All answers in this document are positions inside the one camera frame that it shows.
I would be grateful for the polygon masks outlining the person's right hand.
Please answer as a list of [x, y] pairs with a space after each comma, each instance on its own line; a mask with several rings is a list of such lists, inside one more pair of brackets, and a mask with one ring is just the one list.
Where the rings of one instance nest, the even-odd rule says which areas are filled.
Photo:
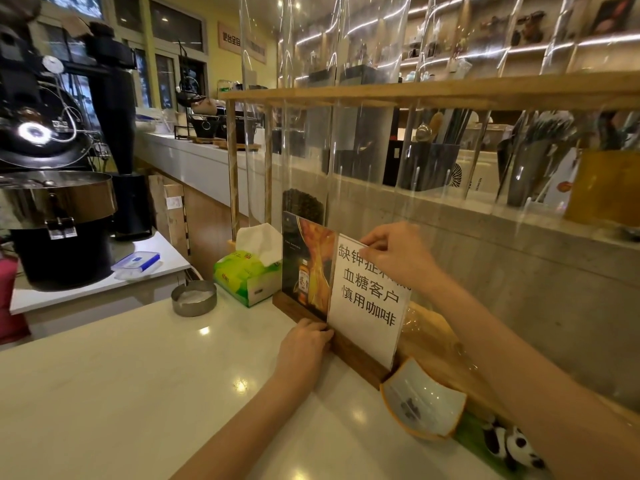
[[364, 247], [394, 254], [394, 272], [385, 274], [400, 285], [429, 296], [447, 282], [446, 274], [423, 243], [417, 225], [405, 221], [380, 225], [360, 242]]

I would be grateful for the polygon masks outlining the wooden sign base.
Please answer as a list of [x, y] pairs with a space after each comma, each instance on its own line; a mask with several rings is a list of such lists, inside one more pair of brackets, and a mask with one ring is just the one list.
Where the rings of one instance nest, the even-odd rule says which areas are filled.
[[[326, 325], [324, 321], [320, 320], [283, 291], [277, 291], [273, 295], [272, 303], [277, 309], [292, 319], [293, 322], [299, 322], [301, 319], [309, 319], [311, 322]], [[395, 360], [391, 369], [385, 368], [361, 348], [356, 346], [350, 339], [337, 331], [332, 339], [332, 350], [345, 364], [377, 390], [380, 389], [380, 385], [384, 381], [391, 377], [398, 366]]]

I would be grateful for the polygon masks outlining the white paper sign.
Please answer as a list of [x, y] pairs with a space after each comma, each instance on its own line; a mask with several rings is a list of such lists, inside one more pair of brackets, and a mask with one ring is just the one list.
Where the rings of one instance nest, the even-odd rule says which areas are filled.
[[363, 248], [361, 242], [338, 235], [327, 322], [390, 371], [412, 290], [363, 259]]

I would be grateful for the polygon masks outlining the person's left forearm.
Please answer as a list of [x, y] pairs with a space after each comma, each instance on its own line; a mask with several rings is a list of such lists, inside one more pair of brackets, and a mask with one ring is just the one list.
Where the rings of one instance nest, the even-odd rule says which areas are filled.
[[170, 480], [244, 480], [309, 396], [318, 377], [318, 373], [274, 373]]

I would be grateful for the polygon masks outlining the person's right forearm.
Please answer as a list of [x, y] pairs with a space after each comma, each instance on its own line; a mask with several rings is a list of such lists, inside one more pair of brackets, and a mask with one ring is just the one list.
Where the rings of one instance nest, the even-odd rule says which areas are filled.
[[419, 286], [556, 480], [640, 480], [640, 435], [436, 270]]

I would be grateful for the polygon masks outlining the clear tube with coffee beans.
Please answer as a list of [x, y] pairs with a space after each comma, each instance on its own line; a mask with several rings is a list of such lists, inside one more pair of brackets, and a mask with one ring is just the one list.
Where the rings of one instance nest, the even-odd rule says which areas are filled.
[[324, 204], [313, 195], [290, 188], [282, 194], [283, 211], [290, 212], [313, 223], [324, 224]]

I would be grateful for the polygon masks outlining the green tissue box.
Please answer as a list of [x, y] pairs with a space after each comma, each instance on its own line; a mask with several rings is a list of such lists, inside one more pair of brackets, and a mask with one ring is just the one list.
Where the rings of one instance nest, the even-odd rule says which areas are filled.
[[282, 234], [271, 224], [240, 228], [235, 250], [215, 263], [216, 283], [246, 307], [282, 287]]

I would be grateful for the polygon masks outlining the plastic-wrapped tan package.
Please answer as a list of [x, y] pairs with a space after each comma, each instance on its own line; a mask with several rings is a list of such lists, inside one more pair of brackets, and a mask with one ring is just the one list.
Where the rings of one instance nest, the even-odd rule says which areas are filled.
[[440, 314], [410, 301], [396, 355], [401, 362], [416, 359], [434, 380], [466, 393], [469, 409], [475, 414], [492, 413], [504, 419], [511, 418]]

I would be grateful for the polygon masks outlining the black box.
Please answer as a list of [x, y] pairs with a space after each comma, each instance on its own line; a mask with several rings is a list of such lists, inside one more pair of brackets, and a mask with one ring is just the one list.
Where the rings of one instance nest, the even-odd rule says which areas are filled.
[[393, 116], [393, 107], [334, 106], [331, 172], [382, 184]]

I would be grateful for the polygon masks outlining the round metal dish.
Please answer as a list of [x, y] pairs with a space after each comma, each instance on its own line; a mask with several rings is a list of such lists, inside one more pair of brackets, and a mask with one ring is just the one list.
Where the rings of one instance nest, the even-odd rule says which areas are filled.
[[192, 280], [172, 290], [172, 309], [180, 317], [197, 317], [212, 311], [218, 304], [214, 281]]

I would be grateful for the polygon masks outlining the grey metal utensil cup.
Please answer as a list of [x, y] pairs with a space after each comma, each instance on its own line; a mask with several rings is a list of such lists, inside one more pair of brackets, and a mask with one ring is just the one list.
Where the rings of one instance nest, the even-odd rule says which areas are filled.
[[507, 206], [522, 208], [528, 200], [533, 200], [538, 195], [550, 162], [551, 147], [552, 142], [549, 139], [520, 145], [509, 177]]

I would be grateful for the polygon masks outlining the wooden tube rack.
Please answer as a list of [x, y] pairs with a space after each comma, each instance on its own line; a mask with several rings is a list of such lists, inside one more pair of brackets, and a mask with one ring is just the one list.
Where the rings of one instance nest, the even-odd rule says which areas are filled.
[[325, 88], [250, 89], [222, 93], [236, 104], [274, 109], [471, 109], [474, 111], [640, 110], [640, 71], [437, 80]]

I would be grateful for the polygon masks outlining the white cabinet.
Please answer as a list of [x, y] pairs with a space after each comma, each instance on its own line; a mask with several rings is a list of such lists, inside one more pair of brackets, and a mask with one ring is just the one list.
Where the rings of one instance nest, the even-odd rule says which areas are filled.
[[160, 254], [159, 264], [140, 280], [122, 281], [113, 275], [85, 287], [43, 292], [25, 277], [16, 278], [10, 304], [12, 314], [22, 314], [34, 340], [72, 330], [91, 322], [169, 298], [186, 281], [191, 264], [160, 233], [133, 242], [111, 242], [117, 260], [135, 251]]

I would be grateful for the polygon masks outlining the yellow container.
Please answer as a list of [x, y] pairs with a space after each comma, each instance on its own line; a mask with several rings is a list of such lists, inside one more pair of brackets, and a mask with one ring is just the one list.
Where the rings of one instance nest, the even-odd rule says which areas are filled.
[[563, 218], [640, 228], [640, 150], [583, 150]]

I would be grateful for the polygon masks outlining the black chaff collector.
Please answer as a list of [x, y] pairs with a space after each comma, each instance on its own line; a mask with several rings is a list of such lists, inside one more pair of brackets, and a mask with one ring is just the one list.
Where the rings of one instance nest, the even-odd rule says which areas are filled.
[[83, 36], [86, 53], [106, 71], [89, 76], [88, 81], [103, 141], [117, 169], [112, 174], [117, 204], [115, 238], [145, 239], [152, 235], [147, 180], [133, 168], [136, 106], [131, 72], [137, 68], [135, 55], [130, 47], [115, 40], [110, 26], [91, 22], [88, 27], [90, 33]]

